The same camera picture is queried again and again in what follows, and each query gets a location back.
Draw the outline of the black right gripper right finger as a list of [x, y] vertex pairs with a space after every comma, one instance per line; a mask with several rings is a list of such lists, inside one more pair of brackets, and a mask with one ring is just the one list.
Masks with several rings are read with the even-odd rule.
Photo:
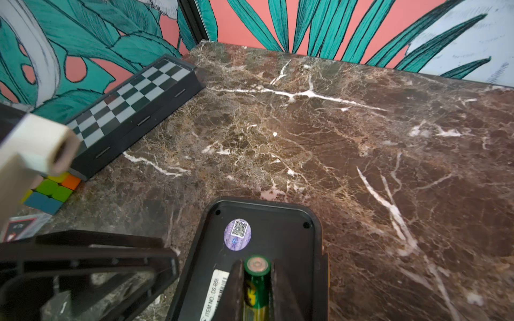
[[275, 321], [304, 320], [288, 275], [278, 260], [272, 261], [270, 279], [273, 296], [270, 319]]

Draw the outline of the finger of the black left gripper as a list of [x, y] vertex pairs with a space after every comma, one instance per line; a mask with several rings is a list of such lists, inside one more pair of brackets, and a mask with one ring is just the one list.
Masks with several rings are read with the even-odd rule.
[[134, 320], [179, 278], [160, 238], [68, 230], [1, 244], [1, 319], [42, 320], [61, 292], [73, 317], [100, 303], [100, 320]]

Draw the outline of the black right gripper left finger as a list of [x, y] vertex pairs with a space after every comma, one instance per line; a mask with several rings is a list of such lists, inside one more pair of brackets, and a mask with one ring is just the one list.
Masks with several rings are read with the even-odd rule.
[[232, 265], [212, 321], [243, 321], [243, 315], [244, 262], [239, 259]]

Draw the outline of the green gold AA battery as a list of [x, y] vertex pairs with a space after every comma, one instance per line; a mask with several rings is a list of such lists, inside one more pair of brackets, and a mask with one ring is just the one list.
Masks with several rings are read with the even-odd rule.
[[260, 321], [270, 318], [271, 264], [261, 255], [244, 262], [244, 320]]

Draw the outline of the yellow square alarm clock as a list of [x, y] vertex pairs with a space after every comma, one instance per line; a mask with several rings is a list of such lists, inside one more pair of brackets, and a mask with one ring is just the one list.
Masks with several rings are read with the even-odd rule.
[[286, 271], [304, 320], [329, 318], [329, 258], [318, 217], [296, 204], [221, 197], [199, 222], [168, 320], [212, 320], [232, 265], [261, 255]]

